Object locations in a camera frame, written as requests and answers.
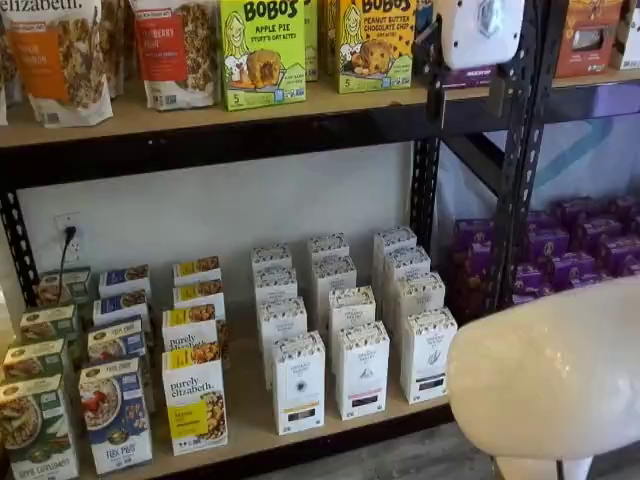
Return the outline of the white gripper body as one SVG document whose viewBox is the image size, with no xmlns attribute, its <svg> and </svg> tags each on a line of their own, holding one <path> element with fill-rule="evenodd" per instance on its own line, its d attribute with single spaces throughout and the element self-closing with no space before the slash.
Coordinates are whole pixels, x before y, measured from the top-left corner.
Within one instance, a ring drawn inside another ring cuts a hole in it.
<svg viewBox="0 0 640 480">
<path fill-rule="evenodd" d="M 471 69 L 510 61 L 518 48 L 523 0 L 441 0 L 433 2 L 440 19 L 443 59 L 450 69 Z"/>
</svg>

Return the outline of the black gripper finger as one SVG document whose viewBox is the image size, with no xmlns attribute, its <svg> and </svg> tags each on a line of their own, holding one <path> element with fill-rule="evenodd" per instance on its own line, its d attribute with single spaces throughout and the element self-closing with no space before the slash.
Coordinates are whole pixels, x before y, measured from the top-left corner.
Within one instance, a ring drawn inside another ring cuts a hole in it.
<svg viewBox="0 0 640 480">
<path fill-rule="evenodd" d="M 489 96 L 487 100 L 488 110 L 500 118 L 503 115 L 506 98 L 506 77 L 502 64 L 496 66 L 489 85 Z"/>
<path fill-rule="evenodd" d="M 414 55 L 422 67 L 427 87 L 427 114 L 437 124 L 443 124 L 444 92 L 442 74 L 444 60 L 442 53 L 442 19 L 436 14 L 432 23 L 416 38 Z"/>
</svg>

